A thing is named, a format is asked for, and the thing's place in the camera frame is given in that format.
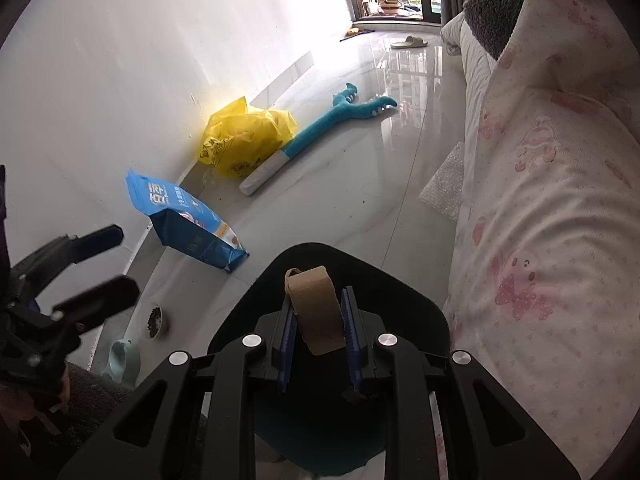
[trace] metal screw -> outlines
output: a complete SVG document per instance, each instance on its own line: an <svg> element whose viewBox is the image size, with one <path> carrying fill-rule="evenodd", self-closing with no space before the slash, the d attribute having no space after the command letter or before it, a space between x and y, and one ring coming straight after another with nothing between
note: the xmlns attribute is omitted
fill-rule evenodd
<svg viewBox="0 0 640 480"><path fill-rule="evenodd" d="M378 342L384 346L393 346L398 342L398 338L393 334L380 334Z"/></svg>
<svg viewBox="0 0 640 480"><path fill-rule="evenodd" d="M41 361L42 361L42 357L40 357L38 354L31 354L27 359L27 364L31 368L35 368L40 364Z"/></svg>
<svg viewBox="0 0 640 480"><path fill-rule="evenodd" d="M471 356L463 350L453 352L451 358L453 359L453 362L459 365L468 365L471 362Z"/></svg>
<svg viewBox="0 0 640 480"><path fill-rule="evenodd" d="M262 342L262 338L257 334L249 334L242 338L242 344L252 348L258 346Z"/></svg>
<svg viewBox="0 0 640 480"><path fill-rule="evenodd" d="M174 366L180 366L185 364L189 360L187 352L179 351L174 352L169 356L169 362Z"/></svg>

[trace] white blanket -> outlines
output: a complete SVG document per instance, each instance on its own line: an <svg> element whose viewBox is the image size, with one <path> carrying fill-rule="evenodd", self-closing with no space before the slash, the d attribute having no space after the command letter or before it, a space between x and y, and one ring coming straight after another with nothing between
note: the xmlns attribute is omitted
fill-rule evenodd
<svg viewBox="0 0 640 480"><path fill-rule="evenodd" d="M467 118L477 145L444 307L454 346L584 478L640 405L639 84L604 0L525 0Z"/></svg>

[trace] yellow plastic bag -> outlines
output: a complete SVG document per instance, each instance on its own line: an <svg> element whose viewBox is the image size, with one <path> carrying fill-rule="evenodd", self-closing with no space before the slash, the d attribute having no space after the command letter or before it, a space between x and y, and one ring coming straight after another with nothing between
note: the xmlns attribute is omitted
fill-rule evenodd
<svg viewBox="0 0 640 480"><path fill-rule="evenodd" d="M244 178L289 142L298 125L289 112L248 106L241 97L209 118L199 160Z"/></svg>

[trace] blue bag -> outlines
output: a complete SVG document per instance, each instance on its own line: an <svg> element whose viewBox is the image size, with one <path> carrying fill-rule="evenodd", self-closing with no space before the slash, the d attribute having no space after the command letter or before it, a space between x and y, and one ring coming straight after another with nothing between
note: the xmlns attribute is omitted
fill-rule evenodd
<svg viewBox="0 0 640 480"><path fill-rule="evenodd" d="M151 218L164 246L226 272L248 256L228 224L182 188L131 170L126 181L133 205Z"/></svg>

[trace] blue gripper pad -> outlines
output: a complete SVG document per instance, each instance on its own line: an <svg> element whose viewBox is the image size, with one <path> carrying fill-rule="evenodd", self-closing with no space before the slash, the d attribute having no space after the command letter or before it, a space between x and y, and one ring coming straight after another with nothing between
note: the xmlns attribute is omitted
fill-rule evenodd
<svg viewBox="0 0 640 480"><path fill-rule="evenodd" d="M346 288L342 290L340 312L342 314L342 322L344 323L344 341L347 347L349 375L351 376L353 389L357 392L360 390L360 383L362 382L362 371L360 370L360 363L362 361L358 345L358 335L356 333L356 326L353 320L353 312L351 311L351 302Z"/></svg>
<svg viewBox="0 0 640 480"><path fill-rule="evenodd" d="M280 363L278 364L278 389L281 393L286 391L287 384L289 384L291 361L293 359L293 345L296 341L297 331L298 321L293 314L293 309L289 307L284 333L282 334L282 343L280 345Z"/></svg>

